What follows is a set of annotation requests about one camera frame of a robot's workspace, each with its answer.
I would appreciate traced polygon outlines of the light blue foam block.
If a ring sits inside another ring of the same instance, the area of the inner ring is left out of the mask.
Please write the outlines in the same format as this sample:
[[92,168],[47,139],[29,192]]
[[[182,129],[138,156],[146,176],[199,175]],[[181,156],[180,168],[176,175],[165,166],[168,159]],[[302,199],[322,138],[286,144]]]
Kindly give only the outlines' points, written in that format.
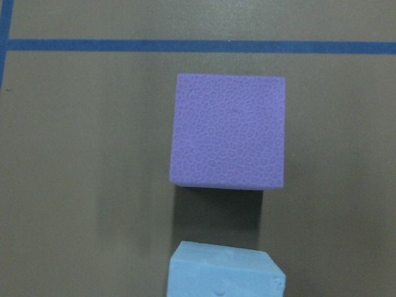
[[182,241],[170,259],[167,296],[283,296],[286,275],[262,251]]

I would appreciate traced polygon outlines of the purple foam block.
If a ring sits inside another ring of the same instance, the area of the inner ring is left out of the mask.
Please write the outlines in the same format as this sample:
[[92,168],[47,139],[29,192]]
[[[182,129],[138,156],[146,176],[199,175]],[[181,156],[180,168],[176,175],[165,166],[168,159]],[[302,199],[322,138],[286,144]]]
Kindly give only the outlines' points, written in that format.
[[263,191],[284,185],[283,77],[179,74],[170,181]]

